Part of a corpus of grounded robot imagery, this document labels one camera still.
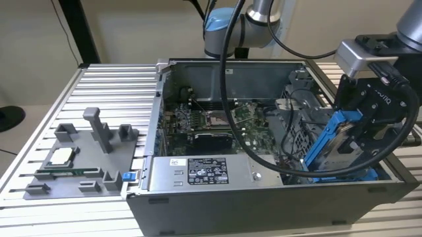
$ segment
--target aluminum extrusion table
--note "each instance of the aluminum extrusion table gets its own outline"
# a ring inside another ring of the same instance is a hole
[[[343,72],[336,64],[318,65],[338,85]],[[129,123],[139,129],[132,169],[141,167],[155,85],[155,65],[97,64],[77,70],[0,179],[1,237],[143,235],[121,197],[24,200],[23,189],[31,183],[31,174],[40,168],[55,143],[56,126],[71,122],[76,129],[89,129],[88,122],[81,118],[85,107],[100,108],[101,121],[111,128]],[[422,182],[422,147],[401,148],[394,154]],[[422,236],[422,185],[399,202],[379,205],[351,226],[219,236]]]

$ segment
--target black electrical cable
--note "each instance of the black electrical cable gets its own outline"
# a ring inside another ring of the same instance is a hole
[[[322,55],[316,55],[316,56],[308,56],[308,55],[304,55],[304,54],[300,54],[298,53],[296,51],[294,51],[291,48],[287,47],[287,45],[283,44],[283,42],[278,39],[274,31],[272,31],[272,27],[271,27],[271,24],[270,24],[270,16],[271,16],[271,8],[272,8],[272,4],[274,4],[274,0],[271,0],[271,3],[270,3],[270,8],[268,8],[268,13],[266,15],[266,23],[267,23],[267,27],[268,27],[268,30],[270,30],[270,34],[272,36],[272,39],[274,41],[276,42],[276,44],[287,51],[290,52],[292,55],[298,56],[299,58],[304,58],[304,59],[319,59],[319,58],[326,58],[331,55],[335,54],[335,51],[331,51],[331,52],[327,52]]]
[[[60,23],[61,29],[63,29],[63,31],[64,31],[64,34],[65,34],[65,39],[67,39],[68,48],[71,49],[71,52],[72,52],[72,55],[73,55],[73,58],[75,58],[75,61],[76,61],[76,65],[79,66],[79,61],[77,61],[77,58],[76,58],[76,55],[75,55],[75,52],[73,52],[73,49],[72,49],[71,40],[69,40],[69,38],[68,38],[68,33],[67,33],[65,29],[64,29],[64,26],[63,26],[63,23],[61,23],[61,20],[60,20],[60,16],[59,16],[59,13],[57,13],[57,9],[56,9],[55,4],[53,4],[53,0],[51,0],[51,2],[52,2],[52,7],[53,7],[55,15],[56,15],[56,17],[57,17],[57,19],[59,19],[59,23]]]
[[[292,103],[291,103],[291,99],[292,98],[292,94],[296,92],[296,91],[310,91],[310,89],[307,88],[298,88],[295,89],[294,91],[291,91],[291,93],[287,95],[287,99],[288,99],[288,102],[290,102],[290,115],[288,115],[288,122],[287,122],[287,127],[286,127],[286,133],[283,135],[283,138],[282,138],[282,143],[280,143],[280,148],[282,148],[282,151],[284,153],[284,155],[288,157],[288,159],[294,159],[295,161],[299,161],[300,159],[295,158],[292,156],[292,153],[287,152],[284,150],[284,143],[286,143],[286,139],[287,139],[287,136],[288,136],[288,133],[290,133],[290,130],[291,130],[291,125],[292,125],[292,119],[294,119],[294,107],[292,107]]]
[[[9,151],[7,151],[7,150],[3,150],[3,149],[0,149],[0,152],[5,152],[5,153],[9,153],[9,154],[12,154],[12,155],[17,155],[17,153],[15,153],[15,152],[9,152]]]
[[[290,174],[290,175],[296,175],[302,177],[308,177],[308,178],[323,178],[323,177],[336,177],[336,176],[343,176],[346,174],[354,173],[362,169],[368,168],[378,162],[380,162],[387,155],[391,154],[394,149],[402,144],[403,140],[407,138],[407,135],[414,127],[417,118],[418,118],[418,113],[419,113],[419,98],[414,90],[410,88],[409,84],[403,84],[398,87],[398,92],[403,94],[405,98],[407,99],[406,104],[407,104],[407,116],[406,116],[406,122],[403,124],[403,127],[396,134],[396,137],[391,141],[391,143],[387,145],[387,147],[367,161],[363,163],[354,165],[351,167],[338,169],[338,170],[331,170],[331,171],[315,171],[315,172],[308,172],[308,171],[300,171],[300,170],[291,170],[291,169],[283,169],[278,165],[267,162],[264,159],[262,159],[254,151],[248,148],[248,146],[244,143],[242,134],[239,133],[239,130],[236,128],[231,112],[230,112],[230,106],[228,106],[228,100],[227,100],[227,90],[226,90],[226,62],[227,62],[227,51],[228,51],[228,43],[230,43],[230,38],[231,38],[231,33],[232,29],[240,14],[240,10],[244,4],[244,0],[238,0],[228,26],[227,26],[227,31],[224,35],[224,40],[223,40],[223,47],[222,47],[222,53],[220,53],[220,58],[219,58],[219,82],[220,82],[220,96],[222,96],[222,104],[223,104],[223,110],[227,116],[227,121],[230,124],[230,128],[234,134],[234,137],[236,138],[240,147],[243,148],[246,154],[251,157],[251,159],[264,166],[266,168],[274,170],[275,172],[283,173],[283,174]]]
[[[198,11],[198,14],[199,14],[199,16],[200,16],[200,18],[202,18],[202,20],[204,21],[206,15],[204,15],[203,9],[200,8],[200,5],[199,5],[199,3],[198,3],[198,0],[187,0],[187,1],[190,1],[191,4],[194,5],[194,7],[195,7],[195,9],[196,9],[196,11]]]
[[[211,0],[211,2],[208,1],[208,5],[207,5],[207,10],[206,10],[206,18],[204,18],[204,23],[203,23],[203,38],[206,37],[206,26],[207,26],[207,21],[210,18],[210,14],[215,8],[215,4],[216,4],[216,0]]]

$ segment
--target power supply label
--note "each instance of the power supply label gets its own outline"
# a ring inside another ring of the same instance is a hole
[[[187,163],[190,185],[228,184],[226,158],[195,158]]]

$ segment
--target gray floor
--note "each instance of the gray floor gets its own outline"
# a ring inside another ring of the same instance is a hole
[[[0,149],[19,153],[35,128],[37,127],[51,105],[21,106],[25,110],[25,120],[9,131],[0,132]],[[15,159],[15,155],[0,152],[0,177]]]

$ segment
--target motherboard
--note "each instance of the motherboard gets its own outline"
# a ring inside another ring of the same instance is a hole
[[[242,132],[246,145],[258,155],[280,155],[268,121],[266,107],[258,102],[236,102],[231,115]],[[228,126],[227,117],[219,105],[192,101],[177,104],[165,112],[168,155],[228,155],[242,154]]]

